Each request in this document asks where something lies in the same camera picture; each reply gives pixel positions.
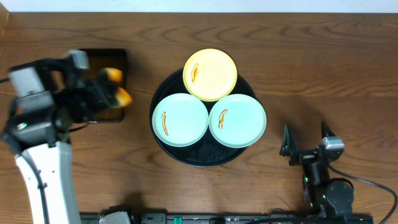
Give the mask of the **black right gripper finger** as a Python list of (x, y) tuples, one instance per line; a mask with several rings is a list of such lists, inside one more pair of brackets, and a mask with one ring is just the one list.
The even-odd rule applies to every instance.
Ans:
[(321, 135), (322, 138), (335, 137), (335, 133), (330, 129), (326, 121), (321, 123)]
[(294, 151), (297, 151), (297, 145), (290, 127), (286, 124), (284, 126), (284, 136), (279, 155), (290, 156)]

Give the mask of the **orange green scrub sponge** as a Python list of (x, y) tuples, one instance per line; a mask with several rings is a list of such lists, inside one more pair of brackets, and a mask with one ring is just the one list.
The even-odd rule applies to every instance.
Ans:
[(110, 105), (112, 108), (124, 108), (132, 103), (130, 94), (119, 84), (123, 80), (123, 73), (117, 68), (106, 67), (100, 70), (100, 77), (110, 82), (111, 87)]

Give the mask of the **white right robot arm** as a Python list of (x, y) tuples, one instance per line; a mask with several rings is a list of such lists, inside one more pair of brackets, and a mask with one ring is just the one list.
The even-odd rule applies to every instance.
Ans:
[(323, 122), (321, 124), (322, 143), (315, 149), (299, 150), (293, 132), (284, 127), (284, 137), (279, 154), (289, 157), (290, 166), (303, 168), (304, 201), (325, 218), (337, 218), (352, 214), (354, 200), (353, 184), (344, 178), (331, 178), (328, 166), (342, 155), (345, 144)]

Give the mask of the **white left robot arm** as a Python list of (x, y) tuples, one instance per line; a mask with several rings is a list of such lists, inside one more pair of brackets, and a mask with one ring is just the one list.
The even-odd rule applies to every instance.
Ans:
[(17, 93), (2, 138), (15, 155), (34, 223), (80, 223), (72, 178), (71, 126), (93, 116), (85, 59), (42, 59), (9, 71)]

